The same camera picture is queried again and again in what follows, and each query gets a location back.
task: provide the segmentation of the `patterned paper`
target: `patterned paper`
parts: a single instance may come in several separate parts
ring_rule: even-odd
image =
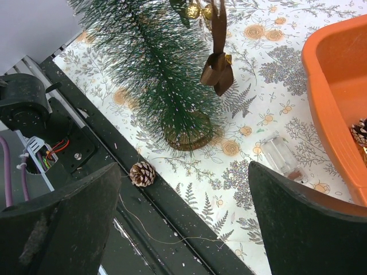
[[[283,137],[309,176],[306,186],[352,201],[313,125],[300,61],[313,32],[367,11],[367,0],[337,2],[226,1],[225,51],[233,56],[236,81],[222,97],[224,137],[197,150],[193,159],[172,158],[146,135],[124,87],[111,83],[104,56],[92,50],[85,34],[54,61],[235,255],[257,275],[268,275],[247,174],[251,160],[266,164],[260,148],[266,137],[274,132]],[[205,24],[202,37],[211,43]]]

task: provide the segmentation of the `white-tipped pine cone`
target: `white-tipped pine cone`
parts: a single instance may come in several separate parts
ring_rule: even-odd
[[[350,131],[359,145],[367,146],[367,119],[360,119],[359,125],[353,124]]]
[[[155,170],[149,163],[137,162],[131,167],[130,178],[136,186],[147,187],[154,182]]]

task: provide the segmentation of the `small plastic box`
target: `small plastic box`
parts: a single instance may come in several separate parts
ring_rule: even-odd
[[[304,170],[279,135],[274,134],[266,139],[261,145],[261,149],[274,171],[296,182],[304,183],[307,181]]]

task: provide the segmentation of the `white surface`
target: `white surface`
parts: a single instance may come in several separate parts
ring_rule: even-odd
[[[66,0],[0,0],[0,75],[25,55],[42,62],[79,32]]]

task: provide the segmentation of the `green tree bristles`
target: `green tree bristles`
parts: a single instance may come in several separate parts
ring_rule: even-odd
[[[177,146],[186,140],[191,151],[199,138],[221,132],[220,99],[200,84],[208,47],[199,28],[182,24],[169,0],[69,4],[84,15],[81,24],[107,56],[114,83],[128,89],[134,113],[152,139],[165,148],[167,139]]]

